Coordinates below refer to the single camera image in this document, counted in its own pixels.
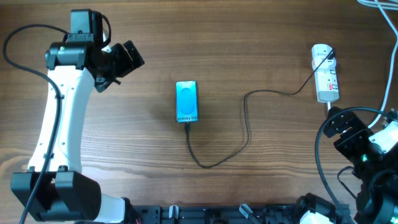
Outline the smartphone with blue screen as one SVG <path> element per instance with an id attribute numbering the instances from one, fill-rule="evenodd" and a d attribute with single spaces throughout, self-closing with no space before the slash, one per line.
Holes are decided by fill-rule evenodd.
<path id="1" fill-rule="evenodd" d="M 178 123 L 198 121 L 198 94 L 196 81 L 180 81 L 175 84 L 176 120 Z"/>

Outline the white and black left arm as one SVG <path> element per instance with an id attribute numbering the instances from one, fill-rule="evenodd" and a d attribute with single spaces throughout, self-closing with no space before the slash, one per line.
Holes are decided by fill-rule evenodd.
<path id="1" fill-rule="evenodd" d="M 49 91 L 39 140 L 27 170 L 11 179 L 23 214 L 38 222 L 141 222 L 129 199 L 102 193 L 99 183 L 81 172 L 81 138 L 92 91 L 105 91 L 144 64 L 131 41 L 110 41 L 106 16 L 75 9 L 70 31 L 46 51 Z"/>

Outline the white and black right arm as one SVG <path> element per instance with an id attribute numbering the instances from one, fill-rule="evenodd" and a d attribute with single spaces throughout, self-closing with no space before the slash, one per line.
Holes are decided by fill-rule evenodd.
<path id="1" fill-rule="evenodd" d="M 384 116 L 382 130 L 374 133 L 356 115 L 357 107 L 332 107 L 315 138 L 315 163 L 325 190 L 332 201 L 314 194 L 301 196 L 294 211 L 297 223 L 397 223 L 397 111 L 386 113 L 364 107 Z M 353 175 L 359 179 L 360 192 L 354 196 L 356 215 L 337 200 L 328 185 L 320 160 L 320 140 L 339 135 L 333 145 L 350 161 Z"/>

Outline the white charger adapter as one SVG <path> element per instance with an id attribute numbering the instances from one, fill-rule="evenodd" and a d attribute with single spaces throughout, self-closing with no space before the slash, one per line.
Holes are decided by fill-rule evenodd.
<path id="1" fill-rule="evenodd" d="M 312 59 L 312 68 L 316 71 L 334 70 L 336 68 L 336 58 L 327 55 L 317 55 Z"/>

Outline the white power strip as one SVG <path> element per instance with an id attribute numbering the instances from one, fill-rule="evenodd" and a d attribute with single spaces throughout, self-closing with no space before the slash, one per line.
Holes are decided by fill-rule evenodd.
<path id="1" fill-rule="evenodd" d="M 312 59 L 317 55 L 327 55 L 335 58 L 335 49 L 327 44 L 315 44 L 312 47 Z M 339 99 L 336 69 L 316 71 L 314 76 L 318 102 L 332 103 Z"/>

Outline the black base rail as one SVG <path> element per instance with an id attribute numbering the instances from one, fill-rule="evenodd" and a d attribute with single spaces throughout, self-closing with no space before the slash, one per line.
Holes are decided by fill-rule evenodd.
<path id="1" fill-rule="evenodd" d="M 283 223 L 347 223 L 341 212 L 332 208 L 297 204 L 270 204 L 229 207 L 161 207 L 159 205 L 135 206 L 139 223 L 143 224 L 283 224 Z"/>

